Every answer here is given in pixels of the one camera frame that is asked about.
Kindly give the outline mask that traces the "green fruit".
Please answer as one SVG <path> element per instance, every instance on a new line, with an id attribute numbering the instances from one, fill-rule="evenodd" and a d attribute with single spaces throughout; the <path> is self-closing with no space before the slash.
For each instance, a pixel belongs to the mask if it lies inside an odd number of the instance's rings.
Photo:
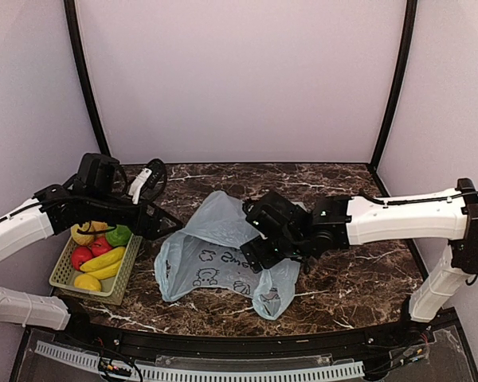
<path id="1" fill-rule="evenodd" d="M 125 225 L 118 224 L 105 234 L 105 238 L 112 247 L 126 246 L 131 238 L 131 230 Z"/>

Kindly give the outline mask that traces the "light blue plastic bag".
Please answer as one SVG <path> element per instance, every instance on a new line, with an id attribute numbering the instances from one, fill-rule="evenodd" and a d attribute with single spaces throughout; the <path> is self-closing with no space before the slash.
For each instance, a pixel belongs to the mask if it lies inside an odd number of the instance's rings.
<path id="1" fill-rule="evenodd" d="M 240 246 L 259 235 L 246 222 L 241 200 L 223 191 L 209 194 L 155 258 L 163 301 L 175 302 L 198 288 L 222 288 L 250 298 L 259 316 L 276 320 L 295 297 L 300 265 L 286 259 L 253 272 Z"/>

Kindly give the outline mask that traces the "yellow bumpy fruit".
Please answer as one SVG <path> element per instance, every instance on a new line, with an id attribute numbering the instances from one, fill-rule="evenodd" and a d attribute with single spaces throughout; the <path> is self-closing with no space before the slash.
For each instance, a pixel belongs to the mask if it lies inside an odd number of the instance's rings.
<path id="1" fill-rule="evenodd" d="M 74 224 L 70 231 L 72 239 L 80 246 L 91 246 L 95 240 L 94 228 L 91 222 Z"/>

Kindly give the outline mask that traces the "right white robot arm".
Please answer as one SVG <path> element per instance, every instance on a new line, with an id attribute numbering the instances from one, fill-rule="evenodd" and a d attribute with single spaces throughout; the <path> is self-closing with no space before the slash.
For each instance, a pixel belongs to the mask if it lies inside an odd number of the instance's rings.
<path id="1" fill-rule="evenodd" d="M 435 268 L 409 298 L 390 337 L 408 345 L 472 276 L 478 275 L 478 190 L 460 178 L 437 193 L 374 198 L 322 197 L 310 212 L 271 191 L 243 204 L 245 220 L 260 234 L 240 249 L 256 273 L 284 259 L 304 263 L 330 250 L 384 240 L 445 239 Z"/>

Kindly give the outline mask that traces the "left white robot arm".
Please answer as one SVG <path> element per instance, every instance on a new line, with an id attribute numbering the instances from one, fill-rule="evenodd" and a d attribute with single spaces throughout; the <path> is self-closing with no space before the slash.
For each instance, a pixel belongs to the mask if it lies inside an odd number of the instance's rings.
<path id="1" fill-rule="evenodd" d="M 36 192 L 0 217 L 0 262 L 37 241 L 93 220 L 126 226 L 145 240 L 157 240 L 182 228 L 178 218 L 155 205 L 167 183 L 163 161 L 151 160 L 115 193 L 114 177 L 122 171 L 119 160 L 86 153 L 76 174 L 64 184 Z M 65 330 L 77 345 L 89 347 L 96 341 L 96 328 L 81 314 L 80 305 L 68 299 L 0 286 L 0 322 Z"/>

